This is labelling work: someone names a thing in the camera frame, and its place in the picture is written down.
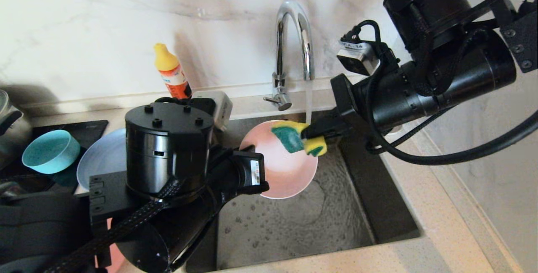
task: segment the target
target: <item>faucet handle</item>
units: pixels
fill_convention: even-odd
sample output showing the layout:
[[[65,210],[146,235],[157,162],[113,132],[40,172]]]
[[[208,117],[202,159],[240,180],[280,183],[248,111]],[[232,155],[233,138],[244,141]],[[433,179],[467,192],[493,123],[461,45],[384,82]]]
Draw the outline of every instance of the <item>faucet handle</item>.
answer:
[[[279,93],[277,95],[274,95],[273,98],[264,97],[264,100],[273,103],[275,106],[278,107],[279,111],[284,111],[292,106],[290,97],[285,93]]]

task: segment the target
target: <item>dish soap bottle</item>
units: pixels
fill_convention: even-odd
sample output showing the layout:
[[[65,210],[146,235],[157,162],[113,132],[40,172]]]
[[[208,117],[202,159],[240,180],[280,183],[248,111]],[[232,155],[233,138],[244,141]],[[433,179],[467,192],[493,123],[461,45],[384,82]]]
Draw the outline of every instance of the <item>dish soap bottle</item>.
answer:
[[[159,70],[170,95],[177,99],[189,99],[192,90],[177,57],[171,54],[163,43],[157,43],[153,49],[156,54],[155,67]]]

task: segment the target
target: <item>white plate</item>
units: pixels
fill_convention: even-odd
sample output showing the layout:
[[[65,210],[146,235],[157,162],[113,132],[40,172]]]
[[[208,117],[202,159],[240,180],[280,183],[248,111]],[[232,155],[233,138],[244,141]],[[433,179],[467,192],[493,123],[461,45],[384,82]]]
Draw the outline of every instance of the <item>white plate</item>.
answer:
[[[76,169],[79,184],[89,190],[90,177],[127,170],[125,128],[113,131],[96,141],[84,153]]]

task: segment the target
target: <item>barcode label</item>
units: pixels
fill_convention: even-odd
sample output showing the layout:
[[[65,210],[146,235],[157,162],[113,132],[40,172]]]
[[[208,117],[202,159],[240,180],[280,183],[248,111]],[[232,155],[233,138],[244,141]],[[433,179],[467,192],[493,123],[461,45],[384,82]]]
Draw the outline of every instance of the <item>barcode label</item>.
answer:
[[[260,184],[260,164],[257,160],[250,161],[250,175],[252,176],[252,185]]]

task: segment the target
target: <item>pot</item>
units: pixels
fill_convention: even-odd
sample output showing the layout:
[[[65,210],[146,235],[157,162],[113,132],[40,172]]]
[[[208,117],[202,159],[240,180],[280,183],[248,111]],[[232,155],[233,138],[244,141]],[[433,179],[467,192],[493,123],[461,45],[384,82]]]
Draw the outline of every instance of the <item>pot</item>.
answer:
[[[32,141],[29,118],[0,90],[0,170],[23,154]]]

